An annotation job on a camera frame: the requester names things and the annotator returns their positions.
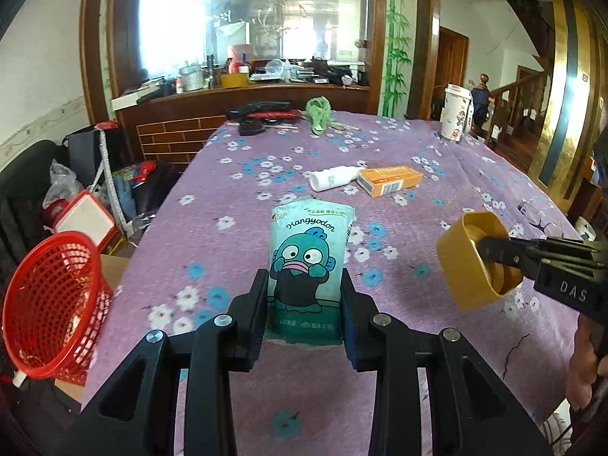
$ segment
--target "red basket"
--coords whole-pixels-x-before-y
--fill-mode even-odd
[[[63,231],[47,238],[8,285],[2,328],[11,360],[33,379],[84,385],[111,297],[88,236]]]

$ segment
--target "silver screw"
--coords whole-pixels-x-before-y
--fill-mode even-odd
[[[232,317],[222,313],[222,315],[218,315],[216,318],[214,318],[214,324],[220,327],[229,326],[232,324]]]
[[[162,339],[162,331],[155,329],[146,334],[146,341],[148,343],[158,343]]]
[[[448,341],[458,341],[460,339],[460,331],[454,328],[447,328],[443,331],[443,337]]]
[[[390,315],[377,313],[372,320],[374,324],[378,324],[379,326],[388,326],[390,324]]]

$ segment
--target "barcode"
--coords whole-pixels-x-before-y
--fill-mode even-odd
[[[382,186],[381,195],[390,194],[391,192],[397,192],[397,190],[401,190],[402,183],[403,181],[399,180],[398,182],[393,182],[392,184],[384,184]]]
[[[372,195],[374,188],[372,187],[372,184],[370,184],[370,182],[367,181],[367,179],[365,179],[365,178],[363,178],[363,176],[359,175],[359,177],[357,178],[357,181],[359,182],[360,186],[363,187],[363,189],[367,193],[369,193],[369,195]]]

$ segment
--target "green towel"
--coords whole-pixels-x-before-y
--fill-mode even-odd
[[[316,135],[321,135],[327,128],[331,118],[331,105],[327,98],[313,98],[306,103],[306,114],[310,118],[312,124],[312,132]]]

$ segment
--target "purple tablecloth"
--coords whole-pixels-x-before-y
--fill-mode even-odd
[[[344,256],[355,288],[411,328],[458,328],[536,422],[551,414],[564,399],[576,314],[537,294],[528,280],[504,301],[459,310],[435,243],[467,210],[493,210],[511,234],[523,238],[543,232],[518,210],[522,199],[542,212],[540,228],[554,222],[575,237],[564,215],[527,176],[469,136],[446,143],[437,123],[334,116],[361,131],[328,130],[319,138],[306,123],[299,132],[273,129],[243,138],[234,127],[217,131],[131,260],[95,348],[86,400],[147,331],[189,331],[248,291],[256,269],[269,265],[271,208],[311,193],[308,171],[366,163],[409,165],[424,178],[417,187],[376,199],[355,183],[320,194],[356,209]],[[342,347],[264,342],[255,368],[230,379],[239,454],[367,454],[375,374],[354,372]],[[427,392],[422,380],[421,395]],[[182,451],[183,409],[180,402],[176,452]],[[424,454],[430,451],[427,418]]]

